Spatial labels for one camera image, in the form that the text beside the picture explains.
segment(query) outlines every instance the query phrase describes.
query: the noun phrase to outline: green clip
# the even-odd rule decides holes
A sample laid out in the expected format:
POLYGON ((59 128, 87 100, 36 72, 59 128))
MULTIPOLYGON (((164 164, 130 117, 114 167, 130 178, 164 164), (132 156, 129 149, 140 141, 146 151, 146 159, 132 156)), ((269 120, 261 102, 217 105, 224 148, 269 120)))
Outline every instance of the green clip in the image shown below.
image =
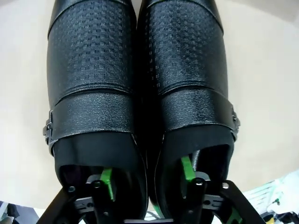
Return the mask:
POLYGON ((240 217, 238 211, 235 208, 232 208, 232 214, 225 224, 232 224, 234 221, 237 221, 238 224, 241 224, 243 219, 240 217))
POLYGON ((100 180, 103 181, 108 186, 110 198, 112 201, 115 201, 113 191, 112 191, 111 174, 112 174, 112 168, 104 168, 100 180))
POLYGON ((184 169, 184 174, 185 178, 188 182, 192 181, 194 178, 196 178, 195 172, 192 167, 192 163, 190 161, 189 156, 184 156, 182 159, 182 164, 183 164, 183 169, 184 169))

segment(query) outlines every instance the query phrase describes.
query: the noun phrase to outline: bolt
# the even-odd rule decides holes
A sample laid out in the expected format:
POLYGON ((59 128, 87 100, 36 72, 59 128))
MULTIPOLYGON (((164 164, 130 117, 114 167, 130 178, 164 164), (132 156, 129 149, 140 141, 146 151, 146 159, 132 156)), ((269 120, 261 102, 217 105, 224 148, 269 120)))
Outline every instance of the bolt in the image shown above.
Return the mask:
POLYGON ((69 187, 69 193, 72 193, 72 192, 74 192, 76 190, 76 188, 74 187, 74 186, 70 186, 69 187))
POLYGON ((94 188, 99 188, 101 186, 101 181, 94 181, 92 184, 94 188))
POLYGON ((229 188, 229 185, 228 185, 228 183, 222 183, 222 187, 223 187, 224 189, 228 189, 228 188, 229 188))

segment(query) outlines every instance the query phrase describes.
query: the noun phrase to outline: textured leather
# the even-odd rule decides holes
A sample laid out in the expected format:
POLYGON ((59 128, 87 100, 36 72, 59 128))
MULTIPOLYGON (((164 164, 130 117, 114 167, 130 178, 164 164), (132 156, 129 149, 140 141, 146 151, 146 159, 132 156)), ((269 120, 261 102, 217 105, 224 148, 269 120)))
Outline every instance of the textured leather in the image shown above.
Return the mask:
MULTIPOLYGON (((53 11, 52 11, 51 20, 50 20, 50 28, 49 28, 48 35, 50 34, 50 31, 52 29, 52 26, 53 26, 54 22, 56 21, 56 19, 62 13, 64 13, 69 7, 72 7, 73 5, 75 5, 77 3, 80 3, 80 2, 83 2, 83 1, 87 1, 87 0, 61 0, 61 1, 55 1, 53 11)), ((124 5, 126 5, 126 6, 128 6, 132 9, 131 2, 129 0, 114 0, 114 1, 119 2, 121 4, 124 4, 124 5)))
POLYGON ((107 0, 56 1, 47 59, 52 139, 134 133, 131 7, 107 0), (78 95, 84 91, 93 93, 78 95))
POLYGON ((165 131, 193 125, 223 125, 235 129, 233 107, 210 89, 183 89, 162 98, 165 131))
POLYGON ((52 111, 52 140, 89 132, 134 133, 132 114, 127 95, 88 92, 69 96, 52 111))
POLYGON ((134 25, 130 7, 109 0, 77 3, 57 18, 48 44, 51 109, 79 91, 133 93, 134 25))
POLYGON ((165 131, 218 124, 237 129, 228 102, 223 32, 214 1, 148 2, 141 12, 146 71, 162 104, 165 131))

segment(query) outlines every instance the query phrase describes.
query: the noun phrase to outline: shoe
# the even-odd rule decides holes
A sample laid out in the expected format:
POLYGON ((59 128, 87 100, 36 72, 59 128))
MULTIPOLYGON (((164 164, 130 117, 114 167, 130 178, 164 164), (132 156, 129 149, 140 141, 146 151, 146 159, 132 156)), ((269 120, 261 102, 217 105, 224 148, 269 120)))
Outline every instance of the shoe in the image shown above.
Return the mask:
POLYGON ((48 33, 50 116, 44 135, 64 188, 104 181, 114 217, 143 219, 137 145, 136 17, 130 0, 56 0, 48 33))
POLYGON ((176 220, 188 207, 183 183, 225 180, 234 150, 223 27, 213 0, 143 0, 137 33, 149 196, 176 220))

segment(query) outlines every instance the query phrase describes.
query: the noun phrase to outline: metal screw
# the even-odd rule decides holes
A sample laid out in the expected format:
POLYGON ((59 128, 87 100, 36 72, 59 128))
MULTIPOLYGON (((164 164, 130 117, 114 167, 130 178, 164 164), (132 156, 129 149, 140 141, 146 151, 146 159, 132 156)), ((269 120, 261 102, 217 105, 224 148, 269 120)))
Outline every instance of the metal screw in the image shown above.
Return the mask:
POLYGON ((69 187, 69 193, 72 193, 72 192, 74 192, 76 190, 76 188, 74 187, 74 186, 70 186, 69 187))
POLYGON ((223 187, 224 189, 228 189, 228 188, 229 188, 229 185, 228 185, 228 183, 222 183, 222 187, 223 187))
POLYGON ((197 179, 196 182, 195 182, 195 184, 196 184, 197 186, 201 186, 201 185, 203 185, 204 183, 203 183, 200 179, 197 179))
POLYGON ((94 188, 99 188, 101 186, 101 181, 94 181, 92 185, 94 188))

